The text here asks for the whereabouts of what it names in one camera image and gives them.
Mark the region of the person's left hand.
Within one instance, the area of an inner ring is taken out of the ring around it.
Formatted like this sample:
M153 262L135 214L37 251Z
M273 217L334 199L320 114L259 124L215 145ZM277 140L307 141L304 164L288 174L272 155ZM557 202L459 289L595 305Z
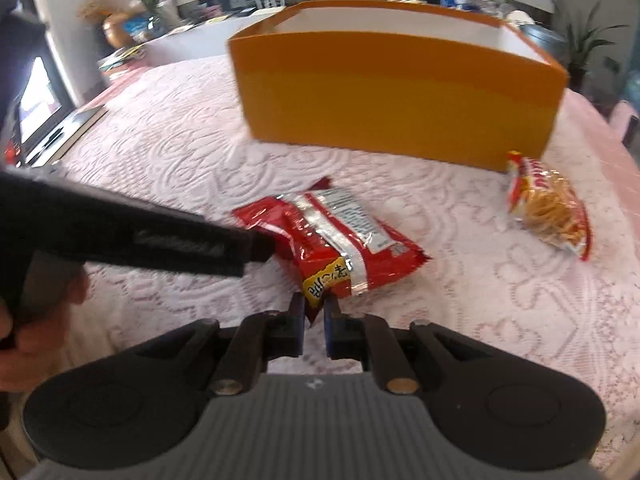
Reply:
M83 266L68 281L62 299L42 318L13 328L13 318L1 303L1 338L13 334L15 347L1 351L1 390L26 392L43 382L58 360L68 333L72 307L88 295L89 278Z

